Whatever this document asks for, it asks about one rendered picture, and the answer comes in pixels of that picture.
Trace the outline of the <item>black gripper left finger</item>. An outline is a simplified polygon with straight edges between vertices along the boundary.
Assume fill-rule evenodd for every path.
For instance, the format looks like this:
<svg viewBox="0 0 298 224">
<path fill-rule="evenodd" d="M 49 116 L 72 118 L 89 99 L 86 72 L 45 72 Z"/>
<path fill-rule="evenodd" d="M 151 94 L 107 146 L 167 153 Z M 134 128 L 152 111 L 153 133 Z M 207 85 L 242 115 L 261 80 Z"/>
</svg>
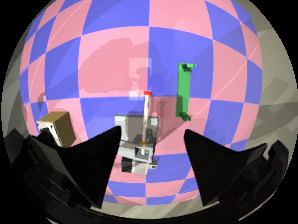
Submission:
<svg viewBox="0 0 298 224">
<path fill-rule="evenodd" d="M 57 147 L 37 136 L 29 137 L 39 160 L 64 173 L 74 188 L 97 209 L 101 209 L 104 201 L 120 139 L 121 125 L 68 148 Z"/>
</svg>

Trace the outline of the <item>grey pin with red head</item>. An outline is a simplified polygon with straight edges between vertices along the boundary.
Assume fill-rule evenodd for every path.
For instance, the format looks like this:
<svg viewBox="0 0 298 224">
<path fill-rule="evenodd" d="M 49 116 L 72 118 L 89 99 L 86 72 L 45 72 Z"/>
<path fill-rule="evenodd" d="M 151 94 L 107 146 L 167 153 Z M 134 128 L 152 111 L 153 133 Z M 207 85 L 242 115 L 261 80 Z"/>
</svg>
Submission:
<svg viewBox="0 0 298 224">
<path fill-rule="evenodd" d="M 142 143 L 146 143 L 146 128 L 148 128 L 148 115 L 149 115 L 149 100 L 152 92 L 144 91 L 145 95 L 145 109 L 144 109 L 144 125 L 142 125 Z M 141 149 L 141 155 L 145 156 L 145 149 Z"/>
</svg>

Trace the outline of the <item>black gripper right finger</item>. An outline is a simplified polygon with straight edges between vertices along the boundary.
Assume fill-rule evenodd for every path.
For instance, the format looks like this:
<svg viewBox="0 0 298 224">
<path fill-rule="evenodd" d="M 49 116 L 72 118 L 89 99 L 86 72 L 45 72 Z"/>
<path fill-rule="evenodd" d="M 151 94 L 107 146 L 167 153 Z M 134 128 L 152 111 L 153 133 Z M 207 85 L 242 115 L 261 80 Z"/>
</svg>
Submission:
<svg viewBox="0 0 298 224">
<path fill-rule="evenodd" d="M 198 135 L 192 129 L 185 129 L 184 141 L 204 206 L 217 202 L 217 197 L 237 180 L 250 161 L 253 163 L 262 156 L 267 147 L 267 143 L 263 143 L 237 152 Z"/>
</svg>

